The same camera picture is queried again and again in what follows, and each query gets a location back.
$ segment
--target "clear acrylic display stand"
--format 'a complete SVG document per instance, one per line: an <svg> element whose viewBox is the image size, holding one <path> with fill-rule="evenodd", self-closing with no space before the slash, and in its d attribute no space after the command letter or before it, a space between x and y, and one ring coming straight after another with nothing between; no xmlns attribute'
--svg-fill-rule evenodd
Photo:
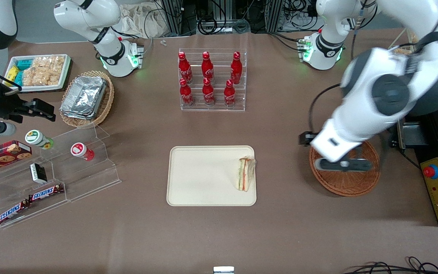
<svg viewBox="0 0 438 274"><path fill-rule="evenodd" d="M33 202L30 207L3 222L0 228L9 227L62 204L73 202L106 189L121 180L115 164L109 160L102 139L109 137L94 124L76 128L54 137L54 147L42 150L33 146L33 157L0 168L0 214L28 199L30 194L62 183L65 192ZM95 153L91 161L72 156L70 147L84 143ZM30 165L38 163L45 168L48 183L41 185L32 180Z"/></svg>
<svg viewBox="0 0 438 274"><path fill-rule="evenodd" d="M180 108L182 111L245 111L246 110L246 67L247 67L247 52L246 49L192 49L181 48L179 51L185 52L187 60L192 67L192 83L189 84L192 95L194 97L194 105L191 107L184 106L180 93ZM202 76L202 53L208 51L212 64L214 64L214 98L216 104L208 107L205 105L204 96L202 94L203 76ZM243 71L241 81L238 85L234 85L236 89L236 104L233 108L226 108L224 104L224 89L226 81L231 78L231 62L233 61L233 53L238 51L241 53L241 63Z"/></svg>

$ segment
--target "table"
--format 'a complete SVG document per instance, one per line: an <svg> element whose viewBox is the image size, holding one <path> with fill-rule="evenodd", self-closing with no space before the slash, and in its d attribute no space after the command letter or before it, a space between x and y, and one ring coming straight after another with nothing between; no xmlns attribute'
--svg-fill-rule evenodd
<svg viewBox="0 0 438 274"><path fill-rule="evenodd" d="M356 53L387 47L400 29L360 31ZM295 33L302 37L306 33ZM297 135L324 88L338 83L348 52L329 71L300 64L295 52L268 35L155 40L142 70L112 78L113 108L102 127L122 183L9 229L0 229L0 274L211 273L232 265L238 274L341 273L352 265L384 261L407 266L405 256L438 265L438 227L420 172L390 151L377 187L358 198L324 189ZM177 52L182 48L248 48L245 113L182 112ZM88 42L17 43L10 56L69 54L71 77L103 70ZM62 93L22 95L59 107ZM319 99L319 128L341 101ZM24 118L13 137L38 128L56 136L72 128L61 118ZM373 140L379 149L379 142ZM252 207L167 205L170 149L178 145L250 145L257 157L257 203Z"/></svg>

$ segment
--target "acrylic bottle rack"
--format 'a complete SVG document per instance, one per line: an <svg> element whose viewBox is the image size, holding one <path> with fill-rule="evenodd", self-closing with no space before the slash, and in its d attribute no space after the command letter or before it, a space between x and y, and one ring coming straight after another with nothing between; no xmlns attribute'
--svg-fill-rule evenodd
<svg viewBox="0 0 438 274"><path fill-rule="evenodd" d="M194 105L191 107L184 106L180 99L180 108L182 111L245 111L246 110L246 68L247 68L247 52L246 49L194 49L181 48L186 54L187 60L192 68L192 83L189 84L194 97ZM216 104L214 106L206 106L204 96L202 94L203 76L202 76L202 53L208 51L212 64L214 64L214 98ZM236 89L236 104L233 108L226 108L224 104L224 89L226 81L231 78L231 62L233 61L233 53L238 51L241 53L241 63L243 70L241 80L238 85L234 85Z"/></svg>

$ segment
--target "coca-cola bottle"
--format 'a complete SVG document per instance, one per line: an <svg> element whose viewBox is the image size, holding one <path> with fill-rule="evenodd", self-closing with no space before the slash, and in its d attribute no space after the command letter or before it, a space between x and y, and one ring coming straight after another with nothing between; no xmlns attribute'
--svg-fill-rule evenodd
<svg viewBox="0 0 438 274"><path fill-rule="evenodd" d="M192 96L192 91L187 85L187 80L184 78L180 79L180 96L182 97L182 102L184 106L191 107L194 104L194 97Z"/></svg>
<svg viewBox="0 0 438 274"><path fill-rule="evenodd" d="M204 101L206 106L212 107L214 106L214 104L216 104L216 99L214 99L214 88L212 87L211 80L209 78L204 78L202 93L204 94Z"/></svg>
<svg viewBox="0 0 438 274"><path fill-rule="evenodd" d="M192 82L192 68L186 58L185 52L179 52L179 71L182 78L187 81L187 84Z"/></svg>
<svg viewBox="0 0 438 274"><path fill-rule="evenodd" d="M236 90L233 87L233 81L226 81L226 88L224 89L224 103L227 108L233 108L236 104Z"/></svg>
<svg viewBox="0 0 438 274"><path fill-rule="evenodd" d="M209 78L211 83L214 83L214 65L211 62L209 52L202 53L202 75L204 78Z"/></svg>
<svg viewBox="0 0 438 274"><path fill-rule="evenodd" d="M243 72L243 64L241 64L241 54L236 51L233 54L233 62L231 63L231 80L237 85L241 81L241 73Z"/></svg>

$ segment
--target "cloth bag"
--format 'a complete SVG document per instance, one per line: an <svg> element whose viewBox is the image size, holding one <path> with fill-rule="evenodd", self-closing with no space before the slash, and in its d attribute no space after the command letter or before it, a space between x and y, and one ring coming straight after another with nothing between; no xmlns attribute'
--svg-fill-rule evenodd
<svg viewBox="0 0 438 274"><path fill-rule="evenodd" d="M156 38L169 33L167 23L165 22L165 12L155 2L143 2L132 5L121 4L119 7L123 23L121 32L139 35L143 38Z"/></svg>

